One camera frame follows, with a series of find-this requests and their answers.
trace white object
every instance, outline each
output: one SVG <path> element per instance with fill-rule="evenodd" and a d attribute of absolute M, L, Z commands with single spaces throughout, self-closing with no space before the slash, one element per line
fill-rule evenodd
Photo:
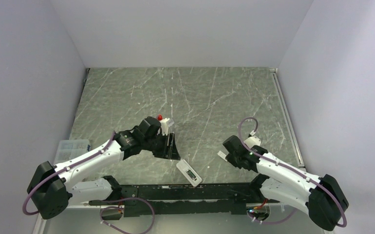
<path fill-rule="evenodd" d="M 101 146 L 91 150 L 80 157 L 74 158 L 72 160 L 58 163 L 56 164 L 56 172 L 63 169 L 64 167 L 68 167 L 73 163 L 76 163 L 80 160 L 83 160 L 94 153 L 97 153 L 108 143 L 106 141 Z M 90 159 L 86 163 L 80 164 L 78 166 L 72 167 L 69 171 L 61 173 L 59 176 L 60 178 L 65 178 L 66 182 L 64 185 L 67 188 L 67 191 L 71 193 L 71 189 L 74 185 L 81 182 L 86 177 L 90 176 L 91 174 L 98 172 L 101 168 L 111 165 L 116 162 L 120 162 L 123 160 L 124 152 L 120 150 L 121 146 L 115 140 L 111 143 L 111 145 L 104 151 L 102 154 Z"/>
<path fill-rule="evenodd" d="M 262 184 L 260 191 L 264 197 L 283 202 L 308 215 L 308 207 L 305 205 L 308 196 L 300 195 L 291 186 L 269 178 Z"/>
<path fill-rule="evenodd" d="M 43 234 L 46 223 L 47 220 L 43 219 L 43 217 L 41 217 L 41 214 L 38 213 L 36 224 L 33 229 L 33 234 Z"/>
<path fill-rule="evenodd" d="M 73 195 L 69 199 L 69 206 L 91 200 L 104 200 L 109 197 L 112 191 L 112 185 L 103 178 L 77 183 L 69 191 Z"/>
<path fill-rule="evenodd" d="M 168 135 L 170 133 L 170 127 L 174 124 L 173 118 L 164 118 L 160 121 L 162 125 L 162 134 Z"/>
<path fill-rule="evenodd" d="M 278 159 L 277 157 L 275 157 L 272 153 L 266 153 L 266 154 L 263 154 L 263 156 L 275 160 L 276 163 L 280 162 L 282 164 L 286 164 L 288 166 L 291 166 L 288 163 L 286 163 L 286 162 Z M 280 183 L 286 185 L 286 187 L 295 191 L 296 194 L 298 194 L 304 200 L 304 204 L 305 204 L 305 202 L 308 201 L 308 196 L 311 194 L 311 192 L 309 190 L 316 188 L 316 185 L 314 183 L 307 182 L 307 180 L 303 179 L 301 176 L 299 176 L 295 172 L 293 172 L 293 171 L 291 171 L 291 170 L 289 170 L 285 167 L 276 165 L 276 163 L 273 163 L 273 162 L 267 161 L 263 158 L 260 158 L 260 162 L 256 164 L 256 167 L 257 167 L 257 170 L 260 174 L 267 175 L 270 178 L 273 178 L 273 179 L 279 181 Z M 320 179 L 319 179 L 318 175 L 313 175 L 313 174 L 310 174 L 308 172 L 301 171 L 300 169 L 298 169 L 296 167 L 293 167 L 293 168 L 295 170 L 298 170 L 300 173 L 306 175 L 311 180 L 314 180 L 318 183 L 320 182 Z M 286 204 L 290 204 L 287 201 L 283 201 L 283 200 L 278 200 L 278 201 L 284 202 Z"/>
<path fill-rule="evenodd" d="M 219 152 L 218 152 L 218 155 L 219 155 L 219 157 L 221 157 L 223 160 L 225 160 L 225 162 L 227 162 L 227 160 L 226 160 L 226 154 L 224 154 L 224 152 L 219 151 Z"/>
<path fill-rule="evenodd" d="M 261 139 L 257 138 L 256 136 L 251 136 L 251 137 L 248 137 L 248 139 L 246 139 L 244 143 L 249 148 L 252 148 L 254 145 L 261 146 Z"/>
<path fill-rule="evenodd" d="M 249 134 L 251 135 L 251 137 L 253 137 L 256 134 L 256 131 L 252 130 L 252 132 L 250 132 Z"/>
<path fill-rule="evenodd" d="M 176 167 L 182 172 L 186 179 L 189 180 L 193 187 L 198 186 L 202 182 L 202 178 L 200 178 L 186 160 L 180 160 L 180 162 L 176 164 Z"/>

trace transparent box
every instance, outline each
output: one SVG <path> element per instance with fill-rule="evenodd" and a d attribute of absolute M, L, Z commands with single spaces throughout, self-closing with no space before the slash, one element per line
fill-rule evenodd
<path fill-rule="evenodd" d="M 61 140 L 58 144 L 54 164 L 65 162 L 81 156 L 90 150 L 90 141 L 86 139 L 79 140 Z"/>

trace wire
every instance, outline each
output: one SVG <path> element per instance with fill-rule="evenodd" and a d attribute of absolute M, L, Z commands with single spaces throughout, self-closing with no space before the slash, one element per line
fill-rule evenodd
<path fill-rule="evenodd" d="M 119 204 L 118 204 L 118 207 L 120 208 L 120 206 L 123 205 L 123 201 L 120 201 Z"/>
<path fill-rule="evenodd" d="M 297 211 L 297 209 L 293 209 L 293 210 L 291 211 L 291 213 L 289 213 L 288 216 L 285 217 L 283 220 L 280 220 L 280 221 L 274 221 L 274 222 L 262 222 L 261 224 L 264 224 L 264 225 L 275 225 L 275 224 L 284 223 L 284 222 L 286 222 L 290 217 L 292 217 L 292 216 L 295 214 L 296 211 Z M 248 214 L 248 217 L 250 217 L 250 218 L 252 219 L 252 221 L 253 221 L 253 217 L 249 214 L 249 212 L 247 212 L 247 214 Z"/>
<path fill-rule="evenodd" d="M 256 129 L 258 128 L 258 120 L 254 117 L 246 117 L 244 119 L 242 119 L 242 121 L 239 123 L 238 125 L 238 137 L 239 137 L 239 140 L 241 141 L 242 145 L 251 153 L 253 153 L 255 156 L 257 157 L 261 157 L 269 162 L 273 162 L 273 163 L 276 163 L 276 161 L 270 159 L 270 158 L 267 158 L 265 156 L 262 156 L 260 154 L 258 154 L 257 152 L 255 152 L 254 150 L 250 149 L 246 144 L 245 142 L 242 140 L 242 133 L 241 133 L 241 128 L 242 128 L 242 124 L 248 120 L 248 119 L 251 119 L 251 120 L 254 120 L 256 122 L 256 128 L 254 131 L 256 131 Z M 282 167 L 285 167 L 289 170 L 291 170 L 292 172 L 296 173 L 297 175 L 301 176 L 303 179 L 307 179 L 307 176 L 304 175 L 303 173 L 299 172 L 297 169 L 295 169 L 294 167 L 290 166 L 290 165 L 287 165 L 287 164 L 284 164 L 284 163 L 281 163 L 279 162 L 278 163 L 279 166 L 282 166 Z M 342 206 L 341 204 L 338 202 L 337 198 L 335 198 L 335 196 L 328 190 L 326 189 L 324 186 L 322 186 L 321 184 L 319 184 L 318 182 L 312 180 L 312 179 L 308 179 L 308 182 L 311 182 L 313 184 L 315 184 L 317 187 L 319 187 L 320 189 L 322 189 L 325 193 L 327 193 L 329 195 L 329 197 L 335 202 L 335 204 L 337 205 L 338 207 L 338 210 L 339 212 L 341 213 L 341 217 L 342 217 L 342 224 L 339 224 L 337 223 L 336 225 L 338 227 L 342 227 L 342 228 L 345 228 L 347 226 L 347 217 L 345 216 L 345 213 L 344 213 L 344 210 L 342 209 Z M 277 222 L 264 222 L 264 224 L 279 224 L 279 223 L 282 223 L 282 222 L 285 222 L 287 221 L 294 213 L 296 212 L 296 209 L 294 209 L 293 212 L 291 212 L 291 214 L 286 217 L 285 219 L 281 220 L 281 221 L 277 221 Z"/>
<path fill-rule="evenodd" d="M 269 211 L 249 210 L 247 212 L 247 215 L 248 215 L 248 217 L 251 218 L 252 222 L 257 220 L 257 221 L 259 221 L 259 223 L 262 223 L 267 218 L 269 218 Z"/>
<path fill-rule="evenodd" d="M 265 200 L 262 202 L 262 205 L 260 206 L 255 206 L 254 209 L 257 209 L 259 210 L 260 208 L 262 208 L 266 203 L 267 203 L 268 199 L 265 198 Z"/>
<path fill-rule="evenodd" d="M 36 185 L 36 186 L 35 186 L 35 187 L 34 187 L 34 188 L 28 193 L 28 196 L 27 196 L 26 199 L 24 200 L 24 203 L 23 203 L 23 205 L 22 205 L 22 211 L 23 211 L 23 213 L 24 213 L 25 215 L 35 215 L 35 214 L 38 214 L 39 211 L 34 211 L 34 212 L 28 212 L 28 211 L 27 211 L 27 203 L 28 203 L 28 201 L 31 199 L 31 196 L 32 196 L 32 195 L 33 195 L 33 194 L 34 194 L 34 193 L 35 193 L 35 192 L 36 192 L 36 191 L 37 191 L 37 190 L 38 190 L 43 184 L 45 184 L 47 181 L 49 181 L 49 180 L 52 179 L 53 177 L 55 177 L 55 176 L 57 176 L 57 175 L 59 175 L 59 174 L 61 174 L 61 173 L 63 173 L 63 172 L 66 172 L 66 171 L 68 171 L 68 170 L 71 170 L 73 167 L 78 166 L 78 165 L 80 165 L 80 164 L 82 164 L 82 163 L 84 163 L 84 162 L 86 162 L 86 161 L 88 161 L 88 160 L 90 160 L 90 159 L 92 159 L 92 158 L 95 158 L 96 156 L 99 156 L 100 154 L 102 154 L 102 151 L 105 151 L 105 150 L 106 150 L 106 149 L 112 144 L 112 142 L 113 142 L 113 137 L 114 137 L 115 134 L 116 134 L 116 132 L 113 131 L 112 136 L 110 137 L 109 141 L 107 142 L 107 144 L 106 144 L 101 150 L 99 150 L 99 151 L 97 151 L 96 153 L 94 153 L 94 154 L 88 156 L 87 158 L 84 158 L 84 159 L 82 159 L 82 160 L 80 160 L 80 161 L 78 161 L 78 162 L 75 162 L 75 163 L 73 163 L 73 164 L 71 164 L 71 165 L 69 165 L 69 166 L 64 167 L 64 168 L 61 169 L 60 171 L 54 172 L 53 174 L 51 174 L 50 176 L 48 176 L 47 178 L 45 178 L 43 181 L 41 181 L 40 183 L 38 183 L 38 185 Z M 144 231 L 144 232 L 142 232 L 142 233 L 139 233 L 139 234 L 145 234 L 145 233 L 147 233 L 148 231 L 150 231 L 151 228 L 153 227 L 153 224 L 154 224 L 154 209 L 153 209 L 153 207 L 152 207 L 152 206 L 151 206 L 146 200 L 141 199 L 141 198 L 138 198 L 138 197 L 128 197 L 128 198 L 123 198 L 123 199 L 120 199 L 120 200 L 115 200 L 115 201 L 104 201 L 104 202 L 107 202 L 107 203 L 116 203 L 116 202 L 119 202 L 119 206 L 120 206 L 120 204 L 122 204 L 123 201 L 127 201 L 127 200 L 139 200 L 139 201 L 142 201 L 142 202 L 146 203 L 146 204 L 149 206 L 149 208 L 150 208 L 150 210 L 151 210 L 151 213 L 152 213 L 152 215 L 153 215 L 153 218 L 152 218 L 152 220 L 151 220 L 151 224 L 150 224 L 150 226 L 147 228 L 146 231 Z M 109 206 L 109 207 L 104 208 L 103 210 L 100 211 L 100 220 L 101 220 L 101 223 L 104 223 L 104 224 L 106 224 L 107 226 L 109 226 L 109 227 L 111 227 L 111 228 L 113 228 L 113 229 L 115 229 L 115 230 L 117 230 L 117 231 L 119 231 L 119 232 L 121 232 L 121 233 L 124 233 L 124 234 L 131 234 L 131 233 L 125 232 L 125 231 L 121 230 L 120 228 L 118 228 L 118 227 L 116 227 L 116 226 L 114 226 L 114 225 L 112 225 L 112 224 L 110 224 L 110 223 L 108 223 L 108 222 L 106 222 L 106 221 L 103 220 L 103 217 L 102 217 L 103 212 L 106 211 L 106 210 L 110 210 L 110 209 L 117 209 L 117 210 L 119 210 L 119 211 L 121 211 L 121 212 L 122 212 L 122 210 L 123 210 L 123 208 L 116 207 L 116 206 Z"/>
<path fill-rule="evenodd" d="M 138 200 L 138 201 L 142 201 L 144 203 L 146 203 L 150 210 L 151 210 L 151 215 L 152 215 L 152 219 L 151 219 L 151 224 L 150 226 L 146 229 L 146 231 L 142 232 L 142 233 L 139 233 L 139 234 L 146 234 L 147 232 L 149 232 L 151 230 L 151 228 L 153 227 L 153 224 L 154 224 L 154 209 L 153 207 L 150 205 L 150 203 L 148 203 L 146 200 L 144 199 L 141 199 L 141 198 L 138 198 L 138 197 L 128 197 L 128 198 L 124 198 L 124 199 L 120 199 L 120 200 L 114 200 L 114 201 L 103 201 L 103 202 L 107 202 L 107 203 L 116 203 L 116 202 L 122 202 L 122 201 L 128 201 L 128 200 Z M 104 208 L 103 210 L 100 211 L 100 220 L 101 220 L 101 223 L 103 224 L 106 224 L 107 226 L 121 232 L 121 233 L 124 233 L 124 234 L 131 234 L 131 233 L 128 233 L 118 227 L 116 227 L 115 225 L 112 225 L 111 223 L 108 223 L 106 222 L 105 220 L 103 220 L 103 212 L 105 212 L 106 210 L 111 210 L 111 209 L 117 209 L 117 210 L 121 210 L 122 208 L 119 208 L 119 207 L 116 207 L 116 206 L 109 206 L 109 207 L 106 207 Z"/>
<path fill-rule="evenodd" d="M 92 159 L 92 158 L 94 158 L 94 157 L 99 156 L 100 154 L 102 154 L 101 152 L 102 152 L 102 151 L 105 151 L 105 150 L 106 150 L 106 149 L 112 144 L 112 142 L 113 142 L 113 137 L 114 137 L 115 134 L 116 134 L 116 132 L 113 131 L 112 136 L 110 137 L 109 141 L 107 142 L 107 144 L 106 144 L 101 150 L 99 150 L 99 151 L 97 151 L 96 153 L 94 153 L 94 154 L 88 156 L 87 158 L 84 158 L 84 159 L 82 159 L 82 160 L 80 160 L 80 161 L 78 161 L 78 162 L 75 162 L 75 163 L 73 163 L 73 164 L 71 164 L 71 165 L 69 165 L 69 166 L 64 167 L 63 169 L 61 169 L 61 170 L 58 171 L 58 172 L 54 172 L 53 174 L 51 174 L 51 175 L 49 175 L 47 178 L 45 178 L 43 181 L 41 181 L 40 183 L 38 183 L 38 185 L 36 185 L 36 186 L 35 186 L 35 187 L 34 187 L 34 188 L 28 193 L 26 199 L 24 200 L 24 203 L 22 204 L 22 212 L 23 212 L 25 215 L 35 215 L 35 214 L 38 214 L 38 213 L 39 213 L 38 210 L 37 210 L 37 211 L 34 211 L 34 212 L 28 212 L 28 211 L 27 211 L 27 203 L 28 203 L 28 201 L 31 199 L 31 197 L 33 196 L 33 194 L 34 194 L 34 193 L 35 193 L 35 192 L 36 192 L 36 191 L 37 191 L 37 190 L 38 190 L 43 184 L 45 184 L 47 181 L 49 181 L 49 180 L 52 179 L 53 177 L 55 177 L 55 176 L 57 176 L 57 175 L 59 175 L 59 174 L 61 174 L 61 173 L 63 173 L 63 172 L 66 172 L 66 171 L 72 169 L 73 167 L 78 166 L 78 165 L 80 165 L 80 164 L 82 164 L 82 163 L 84 163 L 84 162 L 87 162 L 88 160 L 90 160 L 90 159 Z"/>

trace small white box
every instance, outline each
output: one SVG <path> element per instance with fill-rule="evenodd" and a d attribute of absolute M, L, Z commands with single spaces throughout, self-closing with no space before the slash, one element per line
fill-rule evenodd
<path fill-rule="evenodd" d="M 225 162 L 227 162 L 227 160 L 226 160 L 226 154 L 224 152 L 219 151 L 218 152 L 218 156 L 221 157 Z"/>
<path fill-rule="evenodd" d="M 202 182 L 202 178 L 200 178 L 200 176 L 188 164 L 188 162 L 186 162 L 186 160 L 180 160 L 180 162 L 176 164 L 176 167 L 180 170 L 180 172 L 182 172 L 186 179 L 189 180 L 193 187 L 198 186 Z"/>

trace metal frame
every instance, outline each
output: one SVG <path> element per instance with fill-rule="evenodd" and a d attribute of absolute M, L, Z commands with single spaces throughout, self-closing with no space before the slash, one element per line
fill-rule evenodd
<path fill-rule="evenodd" d="M 123 197 L 148 200 L 158 215 L 219 213 L 245 215 L 247 203 L 262 203 L 263 198 L 252 195 L 249 183 L 171 185 L 123 185 Z M 111 205 L 90 201 L 90 206 Z M 150 209 L 138 201 L 125 201 L 124 217 L 149 215 Z"/>
<path fill-rule="evenodd" d="M 36 224 L 34 225 L 33 234 L 43 234 L 47 220 L 43 219 L 40 214 L 37 216 Z"/>
<path fill-rule="evenodd" d="M 281 86 L 279 84 L 276 72 L 271 72 L 271 76 L 272 76 L 272 80 L 274 81 L 275 88 L 277 90 L 277 94 L 278 94 L 278 97 L 279 97 L 279 100 L 280 100 L 280 105 L 281 105 L 281 108 L 282 108 L 283 117 L 286 120 L 286 127 L 288 128 L 288 133 L 289 133 L 289 136 L 291 137 L 292 148 L 294 148 L 295 156 L 297 157 L 298 167 L 305 168 L 305 164 L 304 164 L 304 162 L 302 160 L 302 156 L 301 156 L 300 147 L 299 147 L 298 142 L 297 142 L 297 137 L 295 136 L 295 132 L 294 132 L 294 129 L 292 127 L 291 118 L 289 117 L 288 109 L 286 108 L 285 100 L 283 99 Z"/>

